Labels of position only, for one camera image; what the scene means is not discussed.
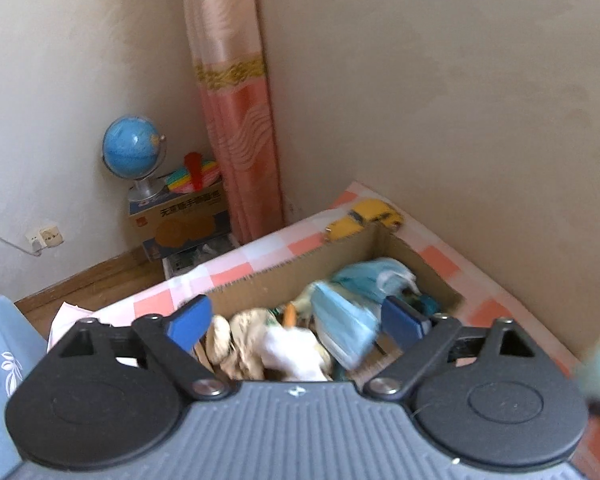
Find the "cream drawstring pouch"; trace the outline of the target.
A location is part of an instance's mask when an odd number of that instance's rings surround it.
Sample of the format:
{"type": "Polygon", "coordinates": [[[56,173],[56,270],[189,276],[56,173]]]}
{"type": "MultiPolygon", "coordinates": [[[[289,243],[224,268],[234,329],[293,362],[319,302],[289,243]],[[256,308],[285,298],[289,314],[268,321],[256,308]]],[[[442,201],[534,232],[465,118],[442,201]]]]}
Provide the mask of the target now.
{"type": "Polygon", "coordinates": [[[213,315],[204,337],[209,363],[231,380],[262,380],[264,366],[258,345],[271,326],[279,326],[279,322],[266,309],[243,310],[229,320],[213,315]]]}

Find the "light blue face mask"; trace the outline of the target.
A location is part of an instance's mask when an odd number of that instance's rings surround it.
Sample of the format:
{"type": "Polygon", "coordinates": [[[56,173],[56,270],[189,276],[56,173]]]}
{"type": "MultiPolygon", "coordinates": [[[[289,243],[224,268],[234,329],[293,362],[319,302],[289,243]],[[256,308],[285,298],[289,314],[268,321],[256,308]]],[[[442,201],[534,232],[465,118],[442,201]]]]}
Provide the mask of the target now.
{"type": "Polygon", "coordinates": [[[387,257],[345,266],[332,276],[332,282],[376,304],[389,296],[420,295],[415,274],[402,262],[387,257]]]}

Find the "blue face mask stack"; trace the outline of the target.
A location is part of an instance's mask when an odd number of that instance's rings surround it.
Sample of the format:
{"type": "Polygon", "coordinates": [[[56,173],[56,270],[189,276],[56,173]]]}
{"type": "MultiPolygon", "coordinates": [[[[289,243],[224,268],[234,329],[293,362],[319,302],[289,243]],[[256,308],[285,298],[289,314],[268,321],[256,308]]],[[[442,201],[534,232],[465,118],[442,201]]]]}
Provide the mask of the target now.
{"type": "Polygon", "coordinates": [[[345,370],[357,368],[378,335],[380,305],[325,281],[314,284],[310,303],[321,344],[345,370]]]}

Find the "white tissue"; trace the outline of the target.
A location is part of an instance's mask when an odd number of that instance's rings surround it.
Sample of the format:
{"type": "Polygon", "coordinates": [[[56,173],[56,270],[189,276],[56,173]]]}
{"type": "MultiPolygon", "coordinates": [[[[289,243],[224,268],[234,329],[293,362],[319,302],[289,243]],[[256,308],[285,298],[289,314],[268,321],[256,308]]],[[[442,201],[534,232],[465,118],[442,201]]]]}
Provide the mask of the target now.
{"type": "Polygon", "coordinates": [[[291,382],[328,382],[332,357],[305,328],[268,326],[257,344],[262,364],[291,382]]]}

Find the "checkered tablecloth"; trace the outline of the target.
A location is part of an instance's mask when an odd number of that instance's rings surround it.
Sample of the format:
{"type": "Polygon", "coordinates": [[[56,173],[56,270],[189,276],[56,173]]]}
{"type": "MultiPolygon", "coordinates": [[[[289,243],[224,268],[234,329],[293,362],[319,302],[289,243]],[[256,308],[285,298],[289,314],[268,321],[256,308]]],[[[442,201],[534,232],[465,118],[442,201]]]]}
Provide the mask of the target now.
{"type": "MultiPolygon", "coordinates": [[[[361,183],[353,182],[330,208],[212,259],[178,278],[171,278],[110,304],[93,315],[105,323],[126,325],[140,314],[171,313],[185,300],[208,292],[215,286],[272,268],[320,247],[326,226],[366,198],[383,200],[385,197],[361,183]]],[[[463,322],[483,326],[494,318],[513,315],[563,370],[573,370],[577,358],[520,301],[426,226],[409,214],[403,217],[404,223],[398,231],[398,237],[424,258],[446,284],[463,296],[464,302],[460,305],[460,319],[463,322]]],[[[588,478],[600,479],[599,418],[590,421],[584,442],[577,450],[576,463],[588,478]]]]}

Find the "open cardboard box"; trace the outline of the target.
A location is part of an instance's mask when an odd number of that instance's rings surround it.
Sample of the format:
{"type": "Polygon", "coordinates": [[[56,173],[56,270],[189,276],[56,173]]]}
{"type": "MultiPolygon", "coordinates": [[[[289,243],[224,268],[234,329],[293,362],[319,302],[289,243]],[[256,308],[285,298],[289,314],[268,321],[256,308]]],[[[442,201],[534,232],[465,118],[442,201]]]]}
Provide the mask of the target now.
{"type": "MultiPolygon", "coordinates": [[[[371,226],[342,240],[315,245],[310,252],[272,264],[259,272],[240,275],[238,268],[229,270],[223,274],[225,281],[210,289],[207,296],[211,300],[212,313],[228,320],[243,310],[271,311],[286,307],[292,300],[309,292],[318,281],[332,283],[332,276],[345,266],[379,257],[393,258],[405,264],[415,274],[419,291],[436,300],[444,313],[455,312],[463,302],[463,297],[422,255],[382,226],[371,226]]],[[[209,363],[204,341],[196,345],[195,352],[202,364],[228,378],[209,363]]]]}

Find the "orange cardboard box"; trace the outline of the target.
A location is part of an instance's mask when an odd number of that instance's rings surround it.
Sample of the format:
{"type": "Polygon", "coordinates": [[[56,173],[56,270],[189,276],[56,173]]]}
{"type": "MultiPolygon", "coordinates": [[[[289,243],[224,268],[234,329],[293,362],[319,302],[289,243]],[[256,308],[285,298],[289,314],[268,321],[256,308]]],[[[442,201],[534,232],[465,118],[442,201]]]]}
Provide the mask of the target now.
{"type": "Polygon", "coordinates": [[[193,193],[162,193],[129,203],[129,220],[150,258],[184,250],[230,232],[222,181],[193,193]]]}

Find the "yellow toy car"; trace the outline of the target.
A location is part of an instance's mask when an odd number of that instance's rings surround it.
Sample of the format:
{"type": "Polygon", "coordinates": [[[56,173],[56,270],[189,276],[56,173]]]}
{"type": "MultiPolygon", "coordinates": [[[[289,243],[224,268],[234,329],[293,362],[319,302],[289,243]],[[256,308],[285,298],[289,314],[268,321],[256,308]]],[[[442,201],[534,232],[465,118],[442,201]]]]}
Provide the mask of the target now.
{"type": "Polygon", "coordinates": [[[329,223],[325,228],[325,238],[329,242],[341,240],[373,224],[381,224],[396,232],[403,222],[403,216],[396,208],[377,198],[368,198],[354,205],[342,218],[329,223]]]}

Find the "blue cushion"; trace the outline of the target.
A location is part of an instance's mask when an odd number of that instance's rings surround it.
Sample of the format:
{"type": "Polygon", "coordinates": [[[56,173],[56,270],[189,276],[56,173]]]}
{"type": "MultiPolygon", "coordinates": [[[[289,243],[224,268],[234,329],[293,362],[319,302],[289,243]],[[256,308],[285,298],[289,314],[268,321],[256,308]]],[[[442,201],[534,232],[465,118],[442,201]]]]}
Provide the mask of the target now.
{"type": "Polygon", "coordinates": [[[6,403],[45,353],[46,340],[8,298],[0,296],[0,479],[20,464],[6,429],[6,403]]]}

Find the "rainbow pop toy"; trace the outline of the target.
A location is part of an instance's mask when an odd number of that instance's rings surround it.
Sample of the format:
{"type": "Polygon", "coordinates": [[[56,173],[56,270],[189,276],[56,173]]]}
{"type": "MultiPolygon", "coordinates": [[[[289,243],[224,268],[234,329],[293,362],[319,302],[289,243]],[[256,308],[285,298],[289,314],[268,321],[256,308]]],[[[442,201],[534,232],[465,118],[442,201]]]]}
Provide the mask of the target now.
{"type": "Polygon", "coordinates": [[[220,167],[215,160],[190,152],[184,157],[183,166],[166,177],[166,187],[171,193],[195,193],[214,185],[220,177],[220,167]]]}

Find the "blue desk globe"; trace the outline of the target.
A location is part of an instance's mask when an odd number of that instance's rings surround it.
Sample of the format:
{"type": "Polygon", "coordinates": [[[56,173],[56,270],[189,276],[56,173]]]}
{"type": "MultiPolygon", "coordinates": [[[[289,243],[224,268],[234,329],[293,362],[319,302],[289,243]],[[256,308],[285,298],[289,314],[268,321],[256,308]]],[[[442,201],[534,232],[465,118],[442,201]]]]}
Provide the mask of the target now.
{"type": "Polygon", "coordinates": [[[164,184],[154,173],[166,157],[166,137],[147,118],[125,115],[112,122],[102,137],[102,162],[117,178],[132,182],[129,202],[159,195],[164,184]]]}

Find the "pink orange curtain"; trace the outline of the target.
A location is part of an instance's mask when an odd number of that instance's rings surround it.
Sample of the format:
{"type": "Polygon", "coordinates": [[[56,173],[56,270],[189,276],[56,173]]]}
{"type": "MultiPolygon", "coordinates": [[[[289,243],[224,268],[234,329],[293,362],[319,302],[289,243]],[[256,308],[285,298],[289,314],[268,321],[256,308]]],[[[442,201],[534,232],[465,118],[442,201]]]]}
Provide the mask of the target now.
{"type": "Polygon", "coordinates": [[[284,224],[256,0],[183,0],[204,122],[234,235],[251,242],[284,224]]]}

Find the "wall outlet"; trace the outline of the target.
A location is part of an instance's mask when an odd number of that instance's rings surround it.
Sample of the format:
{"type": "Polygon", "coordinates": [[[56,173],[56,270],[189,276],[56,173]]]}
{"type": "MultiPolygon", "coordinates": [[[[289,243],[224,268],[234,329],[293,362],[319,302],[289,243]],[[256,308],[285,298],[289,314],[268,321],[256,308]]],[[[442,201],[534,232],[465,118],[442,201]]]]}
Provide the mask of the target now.
{"type": "Polygon", "coordinates": [[[57,223],[47,223],[39,229],[30,229],[26,233],[26,240],[30,245],[32,254],[38,255],[47,248],[55,248],[64,242],[57,223]]]}

